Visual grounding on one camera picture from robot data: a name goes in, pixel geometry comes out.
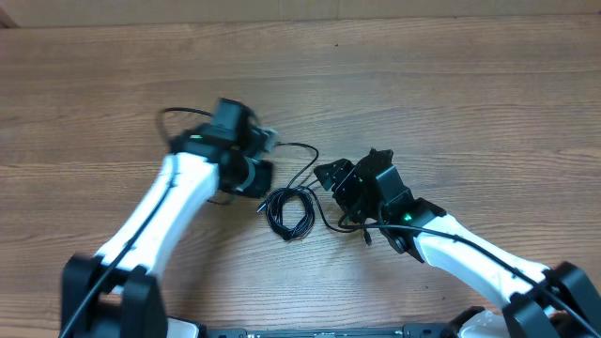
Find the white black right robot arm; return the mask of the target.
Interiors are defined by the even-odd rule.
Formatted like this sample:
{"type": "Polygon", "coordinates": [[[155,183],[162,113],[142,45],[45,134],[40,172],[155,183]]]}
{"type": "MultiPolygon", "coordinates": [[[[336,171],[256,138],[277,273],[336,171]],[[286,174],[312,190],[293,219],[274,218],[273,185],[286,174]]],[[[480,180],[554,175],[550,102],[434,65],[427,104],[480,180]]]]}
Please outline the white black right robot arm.
{"type": "Polygon", "coordinates": [[[597,337],[600,294],[587,274],[563,262],[552,269],[473,234],[444,208],[413,196],[390,150],[357,163],[341,159],[314,173],[344,215],[344,230],[377,229],[398,253],[457,278],[501,313],[471,307],[443,337],[597,337]]]}

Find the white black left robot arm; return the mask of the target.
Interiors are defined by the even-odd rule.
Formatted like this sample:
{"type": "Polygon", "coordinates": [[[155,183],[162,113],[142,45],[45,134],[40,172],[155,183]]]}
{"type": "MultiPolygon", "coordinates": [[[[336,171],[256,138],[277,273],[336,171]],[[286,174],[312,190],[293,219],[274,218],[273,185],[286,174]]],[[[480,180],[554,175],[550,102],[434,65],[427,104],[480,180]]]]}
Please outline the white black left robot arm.
{"type": "Polygon", "coordinates": [[[277,131],[243,103],[219,99],[210,120],[165,138],[169,151],[122,227],[91,257],[74,255],[61,281],[63,337],[199,338],[203,325],[166,313],[162,275],[197,211],[217,192],[260,199],[277,131]]]}

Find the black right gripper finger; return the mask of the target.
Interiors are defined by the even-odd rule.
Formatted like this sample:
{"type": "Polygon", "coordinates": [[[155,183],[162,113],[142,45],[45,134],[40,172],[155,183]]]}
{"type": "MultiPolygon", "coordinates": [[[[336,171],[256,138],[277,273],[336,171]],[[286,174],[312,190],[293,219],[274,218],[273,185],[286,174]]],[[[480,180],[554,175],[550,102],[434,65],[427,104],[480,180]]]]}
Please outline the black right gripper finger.
{"type": "Polygon", "coordinates": [[[354,164],[347,159],[340,159],[321,164],[314,169],[314,174],[321,187],[329,191],[342,183],[354,169],[354,164]]]}
{"type": "Polygon", "coordinates": [[[359,205],[362,189],[357,180],[345,180],[332,186],[332,196],[343,211],[355,211],[359,205]]]}

